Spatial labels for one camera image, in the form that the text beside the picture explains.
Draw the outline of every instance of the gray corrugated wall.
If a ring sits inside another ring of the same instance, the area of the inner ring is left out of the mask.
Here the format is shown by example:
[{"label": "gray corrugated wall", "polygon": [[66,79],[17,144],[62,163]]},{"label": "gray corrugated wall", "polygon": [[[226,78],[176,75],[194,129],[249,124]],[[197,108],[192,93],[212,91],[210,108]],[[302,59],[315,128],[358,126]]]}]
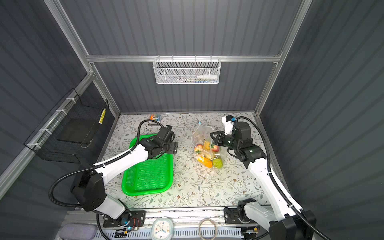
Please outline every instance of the gray corrugated wall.
[{"label": "gray corrugated wall", "polygon": [[[83,95],[101,97],[93,83]],[[97,161],[113,121],[112,113],[107,111],[103,124],[90,145],[94,152],[90,154],[90,163]],[[44,161],[34,157],[0,200],[1,239],[54,239],[67,210],[70,209],[51,203],[48,198],[49,187],[60,176],[78,168],[79,164]],[[66,179],[56,187],[55,197],[58,200],[77,202],[70,192],[72,181],[73,178]]]},{"label": "gray corrugated wall", "polygon": [[222,63],[219,84],[157,84],[152,63],[96,63],[121,112],[254,110],[273,63]]},{"label": "gray corrugated wall", "polygon": [[332,239],[382,238],[383,9],[315,0],[261,114],[293,197]]},{"label": "gray corrugated wall", "polygon": [[90,55],[278,54],[299,3],[61,1]]},{"label": "gray corrugated wall", "polygon": [[0,1],[0,173],[86,71],[42,1]]},{"label": "gray corrugated wall", "polygon": [[[90,55],[276,55],[300,0],[61,3]],[[121,112],[254,110],[273,66],[223,63],[217,85],[159,85],[149,63],[95,64]]]},{"label": "gray corrugated wall", "polygon": [[[43,1],[0,1],[0,173],[50,109],[86,75]],[[48,189],[78,164],[34,157],[0,200],[0,238],[53,239],[66,210]],[[70,181],[59,199],[75,202]]]}]

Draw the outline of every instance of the table surface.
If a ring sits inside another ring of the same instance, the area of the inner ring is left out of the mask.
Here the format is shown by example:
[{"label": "table surface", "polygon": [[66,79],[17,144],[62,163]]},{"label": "table surface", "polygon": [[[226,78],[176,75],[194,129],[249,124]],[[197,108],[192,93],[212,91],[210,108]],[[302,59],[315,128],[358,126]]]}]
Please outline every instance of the table surface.
[{"label": "table surface", "polygon": [[[127,196],[121,190],[121,173],[106,185],[106,192],[121,199],[129,208],[231,206],[250,197],[260,204],[269,204],[256,179],[239,160],[226,151],[220,151],[223,160],[221,169],[209,169],[194,158],[191,136],[199,121],[216,131],[224,130],[221,118],[226,115],[246,116],[254,120],[252,113],[163,114],[161,123],[172,126],[176,134],[175,141],[179,143],[178,152],[173,158],[174,177],[170,189],[159,194]],[[131,140],[136,137],[139,123],[145,119],[149,119],[148,114],[121,115],[103,160],[127,150]],[[253,143],[265,152],[259,133],[250,126]],[[158,127],[143,124],[141,134],[153,134],[157,130]]]}]

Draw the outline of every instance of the plastic bag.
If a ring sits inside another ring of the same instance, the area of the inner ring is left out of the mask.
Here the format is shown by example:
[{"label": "plastic bag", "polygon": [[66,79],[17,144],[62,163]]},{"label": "plastic bag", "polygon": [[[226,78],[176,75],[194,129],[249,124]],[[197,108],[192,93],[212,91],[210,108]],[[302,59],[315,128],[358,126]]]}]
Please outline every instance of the plastic bag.
[{"label": "plastic bag", "polygon": [[220,147],[212,143],[212,138],[209,136],[211,132],[215,132],[213,127],[204,126],[199,122],[199,126],[192,134],[191,139],[194,146],[194,156],[206,167],[222,168],[223,160],[220,155]]}]

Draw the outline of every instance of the white wire basket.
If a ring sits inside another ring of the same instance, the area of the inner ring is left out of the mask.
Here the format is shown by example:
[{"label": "white wire basket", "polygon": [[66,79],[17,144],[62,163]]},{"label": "white wire basket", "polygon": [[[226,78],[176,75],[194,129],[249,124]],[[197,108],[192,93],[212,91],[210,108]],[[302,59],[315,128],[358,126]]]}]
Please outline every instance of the white wire basket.
[{"label": "white wire basket", "polygon": [[153,71],[159,84],[217,84],[220,59],[206,61],[169,61],[155,58]]}]

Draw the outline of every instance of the cable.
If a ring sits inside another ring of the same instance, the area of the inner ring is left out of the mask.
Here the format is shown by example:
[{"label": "cable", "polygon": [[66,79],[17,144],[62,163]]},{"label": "cable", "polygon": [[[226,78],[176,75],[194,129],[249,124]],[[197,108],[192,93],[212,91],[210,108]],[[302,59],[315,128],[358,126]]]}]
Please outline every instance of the cable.
[{"label": "cable", "polygon": [[135,218],[135,217],[133,217],[133,227],[132,227],[132,230],[133,230],[133,228],[135,227],[135,224],[136,224],[136,220],[135,219],[137,219],[137,224],[138,224],[138,226],[137,226],[137,228],[139,228],[140,227],[140,222],[139,222],[139,219],[138,218]]},{"label": "cable", "polygon": [[[215,226],[215,235],[214,235],[212,238],[210,238],[210,239],[203,238],[203,236],[202,236],[202,234],[201,234],[201,232],[200,232],[201,224],[202,224],[203,222],[205,222],[205,221],[210,221],[210,222]],[[209,218],[204,218],[203,220],[201,220],[201,222],[199,223],[199,228],[198,228],[197,231],[198,231],[198,233],[199,233],[199,237],[200,237],[202,240],[214,240],[214,239],[216,238],[216,236],[217,236],[217,226],[216,226],[215,222],[212,221],[212,220],[210,220]]]},{"label": "cable", "polygon": [[263,237],[267,236],[268,234],[269,234],[269,232],[265,232],[265,233],[261,234],[260,236],[257,236],[255,239],[252,239],[252,240],[262,239]]},{"label": "cable", "polygon": [[124,153],[123,155],[119,156],[119,157],[116,157],[110,161],[107,161],[106,163],[104,164],[98,164],[96,166],[92,166],[92,167],[89,167],[89,168],[85,168],[85,169],[81,169],[81,170],[77,170],[77,171],[74,171],[74,172],[71,172],[71,173],[68,173],[64,176],[62,176],[61,178],[57,179],[50,187],[49,191],[48,191],[48,198],[51,202],[53,202],[54,204],[56,205],[59,205],[59,206],[62,206],[62,207],[82,207],[81,204],[69,204],[69,203],[65,203],[65,202],[62,202],[62,201],[59,201],[57,200],[54,196],[53,196],[53,190],[55,189],[55,187],[57,186],[57,184],[59,184],[61,181],[63,181],[64,179],[72,176],[72,175],[75,175],[79,172],[85,172],[85,171],[90,171],[90,170],[95,170],[99,167],[103,167],[105,165],[109,165],[111,163],[114,163],[116,162],[117,160],[120,160],[122,159],[123,157],[127,156],[128,154],[130,154],[135,148],[136,146],[138,145],[139,143],[139,140],[140,140],[140,128],[141,128],[141,125],[145,122],[155,122],[157,123],[158,125],[160,125],[161,127],[164,127],[161,123],[159,123],[158,121],[155,121],[155,120],[151,120],[151,119],[147,119],[147,120],[143,120],[140,124],[139,124],[139,127],[137,128],[137,137],[136,137],[136,142],[134,144],[133,147],[131,147],[129,149],[129,151],[127,151],[126,153]]},{"label": "cable", "polygon": [[158,159],[159,157],[163,156],[163,153],[160,154],[158,157],[151,157],[151,159]]},{"label": "cable", "polygon": [[231,155],[232,157],[234,157],[234,158],[237,158],[237,156],[236,155],[233,155],[232,153],[230,153],[229,152],[229,148],[227,148],[227,152],[229,153],[229,155]]},{"label": "cable", "polygon": [[99,228],[99,232],[101,233],[101,235],[103,236],[103,238],[104,238],[105,240],[111,240],[111,239],[109,239],[109,238],[105,235],[105,233],[104,233],[103,230],[101,229],[99,216],[100,216],[100,214],[96,214],[96,222],[97,222],[97,227]]},{"label": "cable", "polygon": [[[256,130],[259,132],[262,140],[263,140],[263,143],[266,143],[265,139],[264,139],[264,136],[262,134],[262,132],[260,131],[260,129],[258,128],[258,126],[252,121],[250,120],[249,118],[247,117],[243,117],[243,116],[240,116],[237,118],[238,120],[239,119],[245,119],[247,120],[248,122],[252,123],[252,125],[256,128]],[[270,159],[270,155],[269,155],[269,151],[268,151],[268,148],[265,146],[265,151],[266,151],[266,162],[267,162],[267,170],[268,172],[271,172],[271,159]],[[331,240],[329,237],[327,237],[325,234],[323,234],[320,230],[318,230],[315,226],[313,226],[310,222],[308,222],[308,220],[301,215],[301,213],[296,209],[295,206],[292,205],[291,201],[287,198],[287,196],[283,193],[283,191],[281,190],[281,188],[279,187],[279,185],[277,185],[277,182],[275,180],[275,178],[273,177],[272,174],[268,174],[269,177],[271,178],[271,181],[273,183],[273,185],[275,186],[275,188],[277,189],[277,191],[280,193],[280,195],[284,198],[284,200],[287,202],[288,206],[291,207],[291,209],[302,219],[302,221],[309,227],[311,228],[315,233],[317,233],[321,238],[325,239],[325,240]]]}]

